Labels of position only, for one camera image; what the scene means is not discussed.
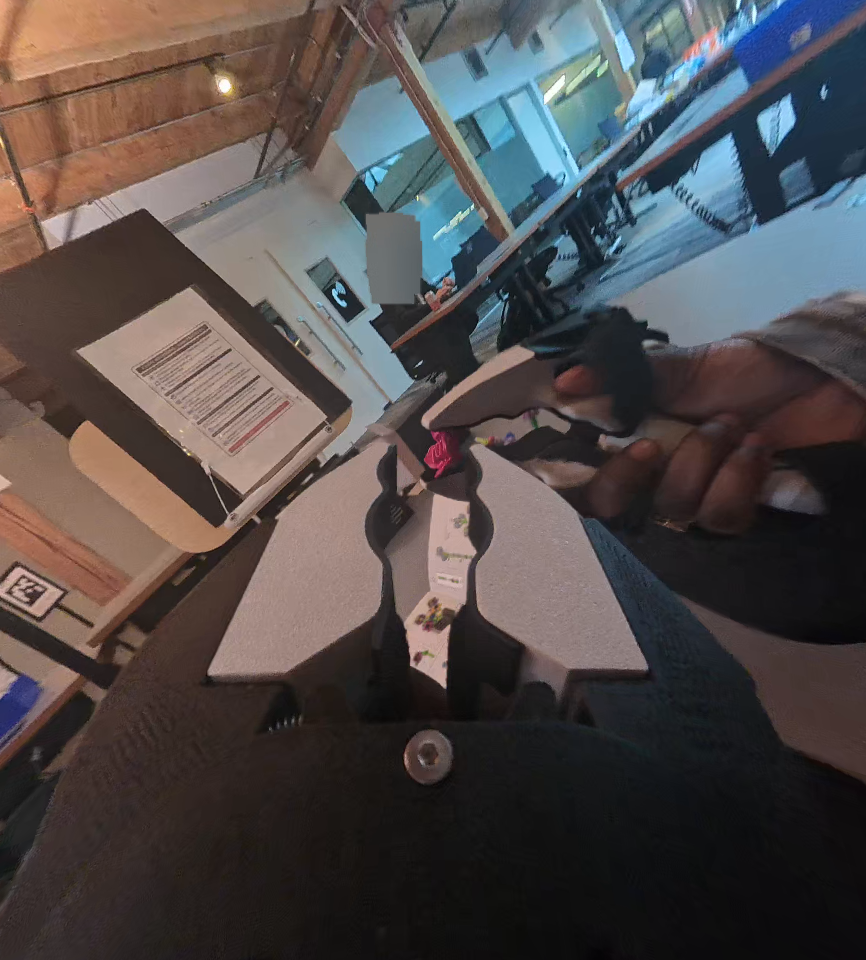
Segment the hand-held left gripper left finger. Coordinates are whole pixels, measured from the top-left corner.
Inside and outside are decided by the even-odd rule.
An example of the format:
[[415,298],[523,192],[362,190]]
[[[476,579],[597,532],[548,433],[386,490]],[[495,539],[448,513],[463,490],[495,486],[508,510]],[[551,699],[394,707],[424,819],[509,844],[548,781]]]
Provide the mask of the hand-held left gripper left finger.
[[357,719],[404,719],[410,656],[387,548],[408,512],[392,443],[315,481],[275,522],[209,680],[270,686],[265,722],[301,722],[323,691]]

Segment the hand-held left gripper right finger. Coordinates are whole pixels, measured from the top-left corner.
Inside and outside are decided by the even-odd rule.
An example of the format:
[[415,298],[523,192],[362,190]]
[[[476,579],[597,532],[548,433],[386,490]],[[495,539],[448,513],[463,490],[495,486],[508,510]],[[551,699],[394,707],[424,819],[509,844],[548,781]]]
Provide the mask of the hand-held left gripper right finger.
[[446,694],[475,719],[484,689],[510,702],[544,684],[558,708],[583,682],[639,682],[647,664],[582,517],[498,453],[467,457],[474,557],[451,628]]

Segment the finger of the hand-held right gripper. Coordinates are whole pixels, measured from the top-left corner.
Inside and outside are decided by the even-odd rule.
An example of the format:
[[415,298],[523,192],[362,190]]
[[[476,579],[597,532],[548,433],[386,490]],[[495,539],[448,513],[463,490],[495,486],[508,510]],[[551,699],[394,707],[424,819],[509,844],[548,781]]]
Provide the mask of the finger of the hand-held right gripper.
[[531,410],[573,420],[554,389],[558,361],[521,345],[503,351],[464,378],[421,417],[430,432],[468,429],[493,419],[514,419]]

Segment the red flower lego piece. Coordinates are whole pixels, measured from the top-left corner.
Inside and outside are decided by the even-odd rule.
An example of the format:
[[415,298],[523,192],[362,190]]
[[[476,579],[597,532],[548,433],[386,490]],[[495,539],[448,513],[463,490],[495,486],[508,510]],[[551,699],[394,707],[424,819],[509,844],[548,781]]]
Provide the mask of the red flower lego piece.
[[456,429],[432,430],[432,443],[424,462],[434,479],[453,473],[463,465],[465,433]]

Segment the lego instruction booklet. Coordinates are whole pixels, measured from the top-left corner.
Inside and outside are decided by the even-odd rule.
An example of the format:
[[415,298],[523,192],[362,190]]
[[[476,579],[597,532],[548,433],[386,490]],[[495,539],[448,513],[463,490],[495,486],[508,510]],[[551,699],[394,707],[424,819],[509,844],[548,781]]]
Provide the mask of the lego instruction booklet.
[[469,503],[431,494],[422,528],[426,588],[405,617],[413,668],[443,689],[447,686],[451,629],[463,608],[475,551],[469,537]]

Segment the person's right forearm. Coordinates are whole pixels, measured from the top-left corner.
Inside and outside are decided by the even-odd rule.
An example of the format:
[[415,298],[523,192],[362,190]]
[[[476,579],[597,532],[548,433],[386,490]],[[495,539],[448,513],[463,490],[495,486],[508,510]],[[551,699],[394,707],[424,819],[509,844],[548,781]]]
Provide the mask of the person's right forearm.
[[738,337],[813,366],[866,402],[866,292],[814,298]]

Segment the person's right hand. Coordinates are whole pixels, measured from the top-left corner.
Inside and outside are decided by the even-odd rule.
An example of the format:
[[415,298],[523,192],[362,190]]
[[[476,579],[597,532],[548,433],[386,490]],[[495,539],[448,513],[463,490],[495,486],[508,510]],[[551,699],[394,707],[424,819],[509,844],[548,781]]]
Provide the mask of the person's right hand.
[[641,439],[612,455],[579,494],[587,517],[617,522],[645,503],[678,529],[738,535],[776,451],[866,442],[866,399],[761,343],[663,348],[650,364],[656,412],[694,428],[671,454]]

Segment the long wooden table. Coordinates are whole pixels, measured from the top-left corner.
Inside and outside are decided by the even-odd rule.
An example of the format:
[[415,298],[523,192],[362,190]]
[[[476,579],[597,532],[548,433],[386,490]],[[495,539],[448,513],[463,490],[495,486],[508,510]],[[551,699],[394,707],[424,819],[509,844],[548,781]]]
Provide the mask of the long wooden table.
[[[692,341],[730,330],[717,327],[717,321],[734,320],[740,329],[750,329],[811,296],[866,290],[866,174],[841,186],[837,194],[829,190],[770,222],[757,221],[746,232],[729,226],[724,253],[708,250],[699,257],[699,266],[669,268],[670,281],[655,277],[619,294],[616,301],[629,307],[664,306],[663,297],[669,297],[672,330]],[[549,316],[552,290],[533,292],[527,284],[529,264],[543,243],[561,234],[554,220],[579,214],[581,189],[560,191],[535,210],[484,260],[471,282],[407,328],[391,343],[391,351],[401,353],[457,309],[503,287],[532,297],[533,316]]]

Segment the black foam pad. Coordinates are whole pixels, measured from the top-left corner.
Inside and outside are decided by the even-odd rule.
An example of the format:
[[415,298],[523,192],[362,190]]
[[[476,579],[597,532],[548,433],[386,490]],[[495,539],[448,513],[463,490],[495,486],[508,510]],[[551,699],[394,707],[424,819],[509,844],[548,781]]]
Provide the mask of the black foam pad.
[[677,594],[795,642],[866,642],[866,444],[783,450],[819,494],[818,514],[762,505],[740,535],[665,527],[639,509],[607,526]]

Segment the laminated instruction sheet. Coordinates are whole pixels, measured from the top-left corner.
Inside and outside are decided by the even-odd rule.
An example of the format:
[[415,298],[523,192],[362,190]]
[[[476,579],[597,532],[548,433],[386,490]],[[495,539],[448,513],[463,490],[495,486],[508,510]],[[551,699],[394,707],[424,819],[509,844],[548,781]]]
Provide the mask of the laminated instruction sheet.
[[329,442],[318,403],[196,286],[77,354],[239,498]]

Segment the black white fiducial marker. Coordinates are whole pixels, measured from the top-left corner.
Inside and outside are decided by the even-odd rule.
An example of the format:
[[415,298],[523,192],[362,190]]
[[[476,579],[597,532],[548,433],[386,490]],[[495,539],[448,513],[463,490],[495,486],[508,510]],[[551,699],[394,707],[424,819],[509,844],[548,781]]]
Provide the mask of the black white fiducial marker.
[[64,586],[20,561],[0,576],[0,603],[36,622],[44,621],[68,593]]

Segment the blue plastic bin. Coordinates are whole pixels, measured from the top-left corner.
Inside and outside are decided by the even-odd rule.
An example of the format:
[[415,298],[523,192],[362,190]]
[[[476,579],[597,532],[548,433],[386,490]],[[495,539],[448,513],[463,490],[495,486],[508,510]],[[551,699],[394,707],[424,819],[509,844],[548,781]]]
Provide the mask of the blue plastic bin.
[[731,60],[753,85],[858,12],[866,12],[866,1],[782,2],[733,45]]

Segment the wooden board with black panel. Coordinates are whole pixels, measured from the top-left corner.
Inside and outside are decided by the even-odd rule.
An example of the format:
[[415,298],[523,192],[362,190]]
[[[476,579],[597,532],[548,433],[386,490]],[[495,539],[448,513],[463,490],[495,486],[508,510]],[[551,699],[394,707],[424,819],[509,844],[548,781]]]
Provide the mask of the wooden board with black panel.
[[228,542],[281,490],[242,526],[224,529],[225,511],[200,462],[77,354],[189,286],[331,424],[349,425],[346,393],[147,210],[0,273],[0,341],[84,417],[69,443],[77,469],[169,545],[192,554]]

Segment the wall sign with phone icon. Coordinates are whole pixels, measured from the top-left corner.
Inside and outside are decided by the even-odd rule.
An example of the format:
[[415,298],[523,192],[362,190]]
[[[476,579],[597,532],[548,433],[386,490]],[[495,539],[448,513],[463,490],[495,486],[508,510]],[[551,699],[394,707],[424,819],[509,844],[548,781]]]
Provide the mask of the wall sign with phone icon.
[[345,323],[354,322],[366,310],[349,280],[328,257],[317,261],[306,273],[322,295],[323,303]]

